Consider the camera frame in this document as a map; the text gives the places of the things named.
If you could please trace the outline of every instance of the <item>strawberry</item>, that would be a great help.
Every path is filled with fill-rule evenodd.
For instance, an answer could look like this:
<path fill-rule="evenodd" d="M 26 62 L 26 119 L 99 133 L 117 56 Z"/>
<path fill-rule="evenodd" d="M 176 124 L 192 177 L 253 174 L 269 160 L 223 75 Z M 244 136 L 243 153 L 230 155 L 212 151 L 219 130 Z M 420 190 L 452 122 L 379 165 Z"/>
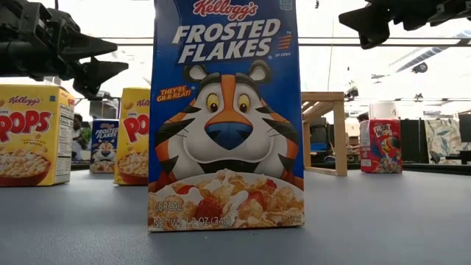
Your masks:
<path fill-rule="evenodd" d="M 239 207 L 238 209 L 241 209 L 244 207 L 244 205 L 247 203 L 247 202 L 250 202 L 250 200 L 256 200 L 262 207 L 263 209 L 265 210 L 266 209 L 266 203 L 265 203 L 265 200 L 263 199 L 263 194 L 259 191 L 253 191 L 253 192 L 250 192 L 249 193 L 249 196 L 247 197 L 247 199 L 245 200 L 245 202 L 243 202 Z"/>
<path fill-rule="evenodd" d="M 213 198 L 204 198 L 201 202 L 198 203 L 196 207 L 196 212 L 194 214 L 195 218 L 205 218 L 209 219 L 220 217 L 222 214 L 222 206 Z"/>
<path fill-rule="evenodd" d="M 277 188 L 277 184 L 273 182 L 273 180 L 266 180 L 265 185 L 267 185 L 268 187 Z"/>
<path fill-rule="evenodd" d="M 177 194 L 188 194 L 190 188 L 193 188 L 193 185 L 184 185 L 182 188 L 179 188 Z"/>

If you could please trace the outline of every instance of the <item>blue nose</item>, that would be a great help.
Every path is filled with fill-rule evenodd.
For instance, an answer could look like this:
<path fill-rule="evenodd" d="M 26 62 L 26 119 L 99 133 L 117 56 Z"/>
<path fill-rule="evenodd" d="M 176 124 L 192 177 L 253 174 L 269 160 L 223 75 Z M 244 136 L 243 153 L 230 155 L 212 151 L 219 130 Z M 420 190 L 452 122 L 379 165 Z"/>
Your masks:
<path fill-rule="evenodd" d="M 219 146 L 232 150 L 252 133 L 252 126 L 240 122 L 220 122 L 206 127 L 206 133 Z"/>

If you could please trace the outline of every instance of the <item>table surface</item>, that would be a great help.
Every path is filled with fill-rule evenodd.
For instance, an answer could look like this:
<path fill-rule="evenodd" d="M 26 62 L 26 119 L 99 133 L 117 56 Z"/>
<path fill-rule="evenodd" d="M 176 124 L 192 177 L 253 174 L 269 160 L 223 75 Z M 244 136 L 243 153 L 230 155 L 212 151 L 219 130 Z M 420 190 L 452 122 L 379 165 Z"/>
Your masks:
<path fill-rule="evenodd" d="M 304 227 L 153 233 L 146 187 L 0 189 L 0 264 L 471 264 L 471 178 L 306 173 Z"/>

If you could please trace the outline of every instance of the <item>cereal box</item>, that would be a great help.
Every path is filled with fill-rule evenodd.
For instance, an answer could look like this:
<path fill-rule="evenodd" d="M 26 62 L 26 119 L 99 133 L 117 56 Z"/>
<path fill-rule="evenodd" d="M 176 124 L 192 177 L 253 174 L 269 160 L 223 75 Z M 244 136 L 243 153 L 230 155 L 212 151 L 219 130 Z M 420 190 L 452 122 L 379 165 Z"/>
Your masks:
<path fill-rule="evenodd" d="M 51 186 L 71 176 L 75 99 L 45 85 L 0 85 L 0 186 Z"/>
<path fill-rule="evenodd" d="M 373 119 L 360 124 L 361 171 L 401 173 L 400 121 Z"/>
<path fill-rule="evenodd" d="M 150 89 L 125 88 L 121 97 L 115 183 L 147 185 Z"/>
<path fill-rule="evenodd" d="M 118 125 L 117 119 L 96 119 L 92 122 L 91 173 L 115 172 Z"/>
<path fill-rule="evenodd" d="M 294 1 L 155 4 L 149 230 L 303 225 Z"/>

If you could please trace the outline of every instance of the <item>yellow cereal box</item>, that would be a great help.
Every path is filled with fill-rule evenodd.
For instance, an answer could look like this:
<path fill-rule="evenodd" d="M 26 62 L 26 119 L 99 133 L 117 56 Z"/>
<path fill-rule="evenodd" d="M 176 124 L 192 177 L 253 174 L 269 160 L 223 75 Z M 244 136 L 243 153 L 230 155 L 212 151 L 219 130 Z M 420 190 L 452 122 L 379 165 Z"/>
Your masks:
<path fill-rule="evenodd" d="M 149 176 L 150 89 L 125 88 L 121 97 L 115 183 L 146 186 Z"/>
<path fill-rule="evenodd" d="M 74 103 L 57 86 L 0 85 L 0 186 L 70 180 Z"/>

